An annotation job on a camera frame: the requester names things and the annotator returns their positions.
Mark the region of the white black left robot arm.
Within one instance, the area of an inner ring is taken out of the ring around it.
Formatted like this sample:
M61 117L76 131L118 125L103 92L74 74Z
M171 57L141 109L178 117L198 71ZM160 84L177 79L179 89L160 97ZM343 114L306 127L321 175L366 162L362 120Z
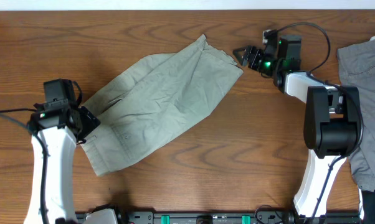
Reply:
M77 223L72 169L75 149L100 125L86 107L77 82L44 83L45 101L36 104L27 128L34 152L32 193L25 223Z

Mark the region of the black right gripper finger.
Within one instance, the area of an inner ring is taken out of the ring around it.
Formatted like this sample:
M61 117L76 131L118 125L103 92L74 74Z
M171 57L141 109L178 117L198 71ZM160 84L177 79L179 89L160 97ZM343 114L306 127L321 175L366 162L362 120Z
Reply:
M232 53L235 55L235 56L244 56L244 55L248 55L251 53L252 51L252 45L247 45L245 47L240 47L238 49L234 49L232 51Z
M246 66L247 63L248 63L248 60L247 60L247 56L248 56L248 53L247 53L247 50L246 49L235 49L232 51L233 55L235 56L235 58L237 59L237 61L240 63L241 66Z

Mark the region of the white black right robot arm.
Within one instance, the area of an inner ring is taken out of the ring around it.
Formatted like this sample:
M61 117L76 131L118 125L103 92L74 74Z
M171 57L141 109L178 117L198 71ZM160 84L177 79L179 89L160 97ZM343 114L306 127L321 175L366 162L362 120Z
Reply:
M302 70L299 35L280 35L279 30L269 29L263 32L262 42L262 49L248 45L232 53L242 66L271 78L279 91L305 104L303 138L308 161L293 198L293 211L256 210L257 223L359 223L358 215L326 211L339 169L363 138L358 89L319 80L311 71Z

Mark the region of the khaki green shorts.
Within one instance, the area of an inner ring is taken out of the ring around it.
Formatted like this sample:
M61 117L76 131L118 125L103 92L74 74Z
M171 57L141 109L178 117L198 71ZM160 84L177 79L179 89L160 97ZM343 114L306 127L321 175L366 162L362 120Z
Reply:
M96 175L136 164L208 117L242 73L205 36L137 61L84 104L100 120L82 146Z

